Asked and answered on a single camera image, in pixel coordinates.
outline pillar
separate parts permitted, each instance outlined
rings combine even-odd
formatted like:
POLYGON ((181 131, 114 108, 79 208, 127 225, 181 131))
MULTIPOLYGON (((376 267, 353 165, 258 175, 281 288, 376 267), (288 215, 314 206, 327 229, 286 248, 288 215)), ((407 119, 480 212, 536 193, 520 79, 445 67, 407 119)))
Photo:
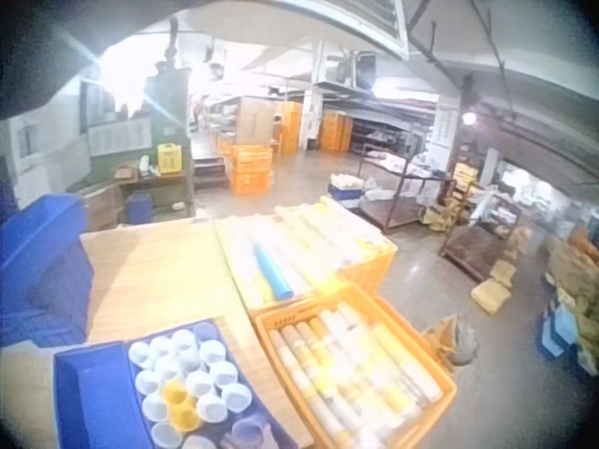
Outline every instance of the pillar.
POLYGON ((312 46, 312 87, 303 97, 301 110, 301 125, 299 127, 299 152, 305 153, 309 139, 317 139, 322 119, 323 92, 316 86, 327 75, 327 60, 325 58, 325 41, 320 40, 312 46))

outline blue crate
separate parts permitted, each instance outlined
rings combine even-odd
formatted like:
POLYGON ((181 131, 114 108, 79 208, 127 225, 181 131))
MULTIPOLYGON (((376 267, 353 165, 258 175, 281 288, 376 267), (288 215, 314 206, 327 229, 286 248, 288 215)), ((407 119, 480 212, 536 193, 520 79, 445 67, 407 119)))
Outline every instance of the blue crate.
POLYGON ((153 222, 152 197, 148 194, 131 194, 124 203, 124 210, 130 225, 145 225, 153 222))
POLYGON ((2 226, 3 313, 30 306, 31 289, 86 228, 85 209, 69 194, 43 196, 2 226))
POLYGON ((333 184, 329 184, 329 194, 333 199, 337 201, 343 201, 345 199, 360 199, 362 191, 360 190, 342 190, 335 187, 333 184))
MULTIPOLYGON (((213 325, 214 328, 216 329, 216 335, 217 335, 216 339, 219 340, 220 342, 222 342, 226 346, 226 341, 225 341, 225 339, 223 339, 223 336, 221 335, 221 333, 218 329, 218 326, 214 323, 214 321, 213 320, 203 320, 203 321, 198 321, 195 323, 190 323, 188 325, 175 327, 175 328, 172 328, 172 329, 164 331, 164 332, 158 332, 158 333, 149 335, 147 337, 144 337, 143 339, 132 340, 129 343, 127 343, 127 345, 126 345, 127 351, 129 349, 129 347, 131 346, 131 344, 135 343, 136 341, 145 341, 146 343, 150 344, 150 341, 154 337, 158 337, 160 335, 172 337, 172 334, 180 329, 189 329, 189 330, 193 331, 194 326, 196 326, 199 323, 209 323, 209 324, 213 325)), ((250 404, 250 406, 247 409, 245 409, 241 413, 234 413, 232 411, 229 411, 228 418, 222 423, 217 423, 217 424, 204 423, 204 425, 202 427, 200 427, 198 430, 195 430, 193 432, 187 432, 187 435, 189 435, 189 434, 199 435, 201 437, 211 440, 214 443, 214 445, 216 445, 217 447, 220 447, 220 444, 219 444, 220 441, 222 440, 222 438, 225 436, 226 433, 230 432, 231 428, 233 427, 233 424, 236 421, 239 421, 242 418, 251 416, 252 414, 259 413, 259 414, 265 416, 267 418, 267 420, 269 421, 271 429, 272 429, 272 436, 277 441, 277 444, 280 448, 284 448, 284 449, 297 448, 298 446, 293 441, 293 439, 285 432, 283 427, 274 418, 274 416, 272 416, 272 414, 270 414, 269 409, 266 408, 264 403, 262 403, 260 398, 257 396, 256 391, 254 390, 254 388, 252 388, 250 383, 247 381, 247 378, 243 375, 243 371, 241 371, 240 366, 237 364, 237 362, 233 358, 231 352, 228 350, 228 347, 226 347, 226 360, 228 362, 231 362, 233 365, 235 365, 235 368, 237 369, 237 371, 239 373, 239 380, 237 382, 239 382, 240 384, 244 384, 252 392, 252 398, 253 398, 252 403, 250 404)), ((130 362, 129 362, 129 367, 131 369, 131 382, 135 382, 135 378, 141 371, 141 368, 139 368, 138 366, 136 366, 130 362)), ((220 388, 218 388, 217 386, 215 388, 220 394, 220 388)), ((139 409, 141 410, 141 402, 143 401, 144 396, 142 396, 137 390, 136 390, 136 396, 137 396, 137 402, 139 405, 139 409)), ((143 417, 143 420, 145 421, 145 424, 146 424, 148 438, 151 438, 150 432, 151 432, 153 423, 150 422, 149 420, 147 420, 145 417, 143 417)))
POLYGON ((0 344, 18 342, 5 335, 14 325, 21 336, 43 347, 85 342, 93 277, 92 265, 77 240, 30 289, 28 308, 3 313, 0 344))
POLYGON ((121 341, 54 356, 54 411, 60 447, 150 449, 121 341))

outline wooden tabletop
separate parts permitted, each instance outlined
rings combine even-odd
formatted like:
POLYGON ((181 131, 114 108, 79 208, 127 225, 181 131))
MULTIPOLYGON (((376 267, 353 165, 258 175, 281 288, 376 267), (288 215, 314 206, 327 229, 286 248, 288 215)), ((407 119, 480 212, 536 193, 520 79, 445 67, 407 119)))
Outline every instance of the wooden tabletop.
MULTIPOLYGON (((194 219, 82 236, 94 267, 89 344, 130 340, 213 318, 243 373, 299 447, 314 443, 270 367, 212 223, 194 219)), ((52 357, 32 342, 0 353, 0 413, 25 447, 57 447, 52 357)))

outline stacked crates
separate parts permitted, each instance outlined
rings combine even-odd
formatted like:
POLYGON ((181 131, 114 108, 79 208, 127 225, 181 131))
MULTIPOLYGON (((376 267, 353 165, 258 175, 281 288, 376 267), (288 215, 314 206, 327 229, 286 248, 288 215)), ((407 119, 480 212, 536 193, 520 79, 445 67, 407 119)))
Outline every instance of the stacked crates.
POLYGON ((281 115, 281 154, 296 154, 300 141, 302 104, 295 101, 282 101, 277 104, 277 114, 281 115))
POLYGON ((348 152, 353 120, 337 112, 326 112, 320 126, 318 144, 323 152, 348 152))
POLYGON ((231 188, 238 195, 261 194, 270 186, 272 148, 268 145, 233 145, 231 188))
POLYGON ((80 242, 76 195, 41 197, 2 227, 0 346, 85 342, 94 271, 80 242))

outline blue plastic tray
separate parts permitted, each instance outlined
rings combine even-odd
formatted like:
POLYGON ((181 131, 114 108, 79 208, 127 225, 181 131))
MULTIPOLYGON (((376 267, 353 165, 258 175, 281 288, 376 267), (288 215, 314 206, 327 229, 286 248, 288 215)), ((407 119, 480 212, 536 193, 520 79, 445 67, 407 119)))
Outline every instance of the blue plastic tray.
MULTIPOLYGON (((146 343, 149 344, 150 340, 153 339, 154 337, 158 337, 160 335, 172 337, 172 334, 175 331, 180 330, 180 329, 188 329, 193 332, 194 326, 199 323, 210 323, 211 325, 213 325, 217 331, 217 340, 221 341, 226 346, 226 342, 223 339, 223 336, 221 335, 220 330, 218 329, 218 326, 214 323, 214 321, 213 320, 203 320, 203 321, 198 321, 198 322, 191 323, 188 325, 175 327, 171 330, 167 330, 164 332, 158 332, 156 334, 149 335, 143 339, 132 340, 129 343, 127 343, 126 350, 128 351, 131 344, 133 344, 136 341, 145 341, 146 343)), ((254 388, 252 388, 252 386, 247 382, 247 379, 243 375, 243 372, 241 371, 239 365, 237 364, 237 362, 231 355, 231 352, 228 350, 228 348, 226 348, 226 360, 231 362, 233 365, 235 365, 235 368, 237 368, 237 371, 239 373, 238 382, 240 384, 244 384, 245 386, 247 386, 250 389, 250 391, 252 392, 252 403, 250 404, 250 406, 247 409, 245 409, 241 413, 233 413, 233 412, 229 411, 228 418, 226 419, 226 421, 224 421, 222 423, 218 423, 218 424, 204 423, 204 425, 202 427, 200 427, 198 430, 186 433, 185 437, 187 435, 199 435, 204 438, 208 438, 217 447, 220 447, 220 441, 227 433, 230 433, 231 428, 233 427, 233 424, 236 421, 239 421, 240 419, 250 416, 252 414, 259 413, 259 414, 262 414, 263 416, 265 416, 269 420, 271 428, 272 428, 272 436, 277 441, 277 443, 281 449, 297 448, 298 446, 293 441, 293 439, 285 432, 285 430, 283 429, 283 427, 281 427, 281 425, 278 423, 278 421, 276 419, 274 419, 272 414, 270 414, 269 410, 266 408, 266 406, 262 403, 262 401, 257 396, 256 392, 254 391, 254 388)), ((131 369, 131 382, 133 384, 133 382, 135 382, 135 377, 138 375, 138 373, 141 371, 141 369, 137 365, 134 365, 131 362, 128 362, 128 364, 131 369)), ((220 389, 218 387, 216 387, 216 390, 218 391, 218 393, 220 395, 220 389)), ((145 397, 143 395, 141 395, 137 390, 136 390, 136 396, 137 396, 137 402, 138 402, 138 406, 139 406, 139 413, 141 413, 141 402, 143 401, 143 399, 145 397)), ((152 426, 154 423, 145 419, 145 417, 143 417, 143 416, 142 416, 142 419, 145 421, 148 438, 151 438, 150 432, 152 430, 152 426)))
POLYGON ((121 341, 54 356, 54 410, 64 449, 145 449, 145 431, 121 341))
MULTIPOLYGON (((216 327, 218 340, 226 346, 214 321, 205 322, 216 327)), ((149 341, 159 335, 171 336, 179 329, 191 330, 197 323, 202 322, 179 326, 139 340, 149 341)), ((153 448, 150 436, 153 423, 144 418, 141 412, 143 396, 135 389, 135 376, 140 369, 129 362, 127 356, 129 346, 139 340, 115 341, 54 356, 54 409, 59 443, 63 449, 153 448)), ((205 423, 189 434, 208 438, 218 447, 235 421, 260 413, 270 421, 272 436, 281 449, 297 448, 248 384, 228 348, 226 359, 238 369, 239 382, 252 392, 252 404, 242 413, 229 412, 228 419, 223 423, 205 423)))

